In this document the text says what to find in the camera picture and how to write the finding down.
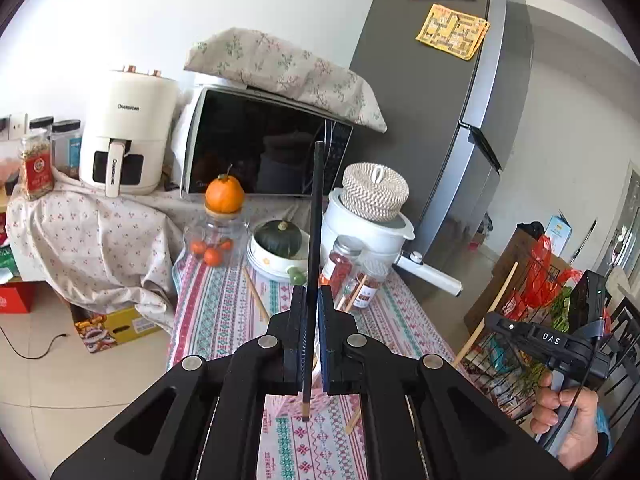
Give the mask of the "red plastic bag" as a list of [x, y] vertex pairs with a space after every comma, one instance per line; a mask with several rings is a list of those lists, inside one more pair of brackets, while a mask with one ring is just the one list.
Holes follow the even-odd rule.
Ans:
[[516, 322], [532, 322], [567, 333], [570, 330], [570, 293], [582, 277], [555, 257], [548, 236], [515, 249], [518, 268], [498, 312]]

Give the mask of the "green lime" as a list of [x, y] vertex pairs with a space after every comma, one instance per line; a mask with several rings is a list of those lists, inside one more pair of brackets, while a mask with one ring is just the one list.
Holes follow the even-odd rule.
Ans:
[[290, 278], [291, 284], [294, 286], [306, 284], [305, 273], [299, 268], [296, 268], [296, 266], [292, 266], [292, 268], [288, 269], [288, 277]]

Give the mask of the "white ceramic bowl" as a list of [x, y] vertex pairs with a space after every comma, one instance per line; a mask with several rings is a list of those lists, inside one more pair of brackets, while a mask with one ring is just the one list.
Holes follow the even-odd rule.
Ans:
[[288, 269], [296, 266], [296, 268], [305, 273], [307, 281], [309, 235], [306, 232], [302, 232], [302, 235], [302, 246], [291, 259], [281, 258], [271, 252], [267, 252], [256, 242], [254, 235], [252, 235], [247, 244], [247, 261], [260, 275], [268, 278], [268, 280], [291, 284], [288, 277]]

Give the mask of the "hawthorn slices plastic jar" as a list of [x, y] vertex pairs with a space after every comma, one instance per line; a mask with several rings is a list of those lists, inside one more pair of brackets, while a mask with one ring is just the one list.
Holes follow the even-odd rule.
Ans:
[[362, 274], [367, 274], [368, 278], [366, 284], [363, 285], [352, 309], [365, 309], [369, 307], [372, 299], [386, 281], [389, 273], [390, 267], [384, 261], [373, 257], [361, 259], [356, 264], [355, 270], [352, 272], [352, 276], [350, 277], [350, 282], [345, 289], [346, 304], [348, 303], [350, 296], [352, 296], [352, 292], [358, 285], [358, 282], [361, 280]]

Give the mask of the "goji berry plastic jar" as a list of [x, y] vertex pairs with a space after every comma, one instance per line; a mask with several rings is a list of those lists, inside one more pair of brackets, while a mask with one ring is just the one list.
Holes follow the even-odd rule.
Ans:
[[363, 242], [353, 236], [340, 235], [334, 240], [319, 278], [321, 285], [329, 286], [333, 298], [338, 295], [343, 282], [352, 272], [363, 247]]

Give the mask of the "clear glass jar with tomatoes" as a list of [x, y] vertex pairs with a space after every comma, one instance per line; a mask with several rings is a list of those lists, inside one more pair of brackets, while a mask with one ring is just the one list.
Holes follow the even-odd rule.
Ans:
[[188, 256], [209, 268], [238, 266], [245, 254], [248, 223], [239, 212], [220, 214], [207, 207], [183, 232]]

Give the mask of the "white electric cooking pot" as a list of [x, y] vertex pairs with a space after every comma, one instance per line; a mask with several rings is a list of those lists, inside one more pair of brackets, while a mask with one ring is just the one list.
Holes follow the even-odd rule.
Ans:
[[409, 254], [404, 246], [416, 238], [412, 223], [401, 212], [391, 222], [373, 222], [363, 219], [349, 209], [341, 201], [341, 188], [334, 188], [329, 194], [329, 203], [322, 218], [321, 228], [321, 263], [326, 259], [333, 247], [334, 240], [341, 235], [358, 238], [363, 244], [363, 252], [382, 259], [388, 266], [393, 264], [422, 281], [448, 292], [451, 296], [459, 296], [463, 290], [462, 283], [452, 276], [439, 271], [423, 262], [420, 252]]

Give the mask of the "orange mandarin fruit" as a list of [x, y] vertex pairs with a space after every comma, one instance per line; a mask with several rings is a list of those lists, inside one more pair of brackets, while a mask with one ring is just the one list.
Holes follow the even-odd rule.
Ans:
[[230, 171], [231, 167], [206, 188], [205, 206], [216, 214], [235, 214], [244, 204], [244, 190], [240, 181], [233, 177]]

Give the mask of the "yellow cardboard box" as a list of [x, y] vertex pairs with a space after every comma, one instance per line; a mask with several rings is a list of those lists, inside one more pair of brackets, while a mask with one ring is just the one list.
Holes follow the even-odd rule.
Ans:
[[89, 353], [95, 354], [158, 332], [160, 326], [144, 318], [135, 307], [109, 314], [70, 306], [76, 333]]

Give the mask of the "black glass microwave oven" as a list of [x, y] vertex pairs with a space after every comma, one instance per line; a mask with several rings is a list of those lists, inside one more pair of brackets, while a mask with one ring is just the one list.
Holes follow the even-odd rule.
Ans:
[[253, 88], [195, 92], [171, 135], [171, 182], [184, 196], [228, 172], [247, 194], [309, 195], [314, 144], [324, 143], [323, 193], [334, 188], [354, 127], [309, 105]]

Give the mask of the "floral microwave cover cloth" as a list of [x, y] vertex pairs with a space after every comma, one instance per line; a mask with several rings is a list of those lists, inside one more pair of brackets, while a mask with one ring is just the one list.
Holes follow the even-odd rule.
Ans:
[[188, 72], [246, 84], [384, 133], [374, 92], [348, 68], [255, 29], [232, 27], [194, 46]]

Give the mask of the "black lid storage canister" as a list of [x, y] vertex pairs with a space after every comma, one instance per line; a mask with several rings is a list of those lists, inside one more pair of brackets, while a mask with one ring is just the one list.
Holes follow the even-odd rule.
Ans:
[[79, 119], [60, 120], [52, 125], [52, 164], [59, 172], [73, 179], [77, 179], [79, 174], [81, 142]]

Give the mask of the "red label spice jar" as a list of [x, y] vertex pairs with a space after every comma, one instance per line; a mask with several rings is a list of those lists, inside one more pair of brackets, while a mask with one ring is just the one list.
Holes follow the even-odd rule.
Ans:
[[34, 129], [21, 137], [20, 181], [28, 200], [38, 200], [53, 190], [51, 142], [46, 129]]

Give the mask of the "grey refrigerator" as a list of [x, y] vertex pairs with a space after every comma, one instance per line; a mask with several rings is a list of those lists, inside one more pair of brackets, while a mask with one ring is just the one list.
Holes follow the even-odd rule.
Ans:
[[377, 162], [408, 182], [407, 245], [437, 266], [482, 223], [522, 116], [533, 62], [524, 0], [447, 0], [489, 29], [469, 61], [421, 44], [433, 0], [373, 0], [350, 63], [372, 87], [387, 130], [357, 127], [345, 164]]

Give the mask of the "yellow paper on fridge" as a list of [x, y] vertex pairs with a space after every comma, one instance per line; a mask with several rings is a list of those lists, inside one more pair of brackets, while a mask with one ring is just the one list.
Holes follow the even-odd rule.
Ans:
[[490, 23], [484, 18], [434, 3], [416, 36], [427, 47], [469, 61], [480, 48]]

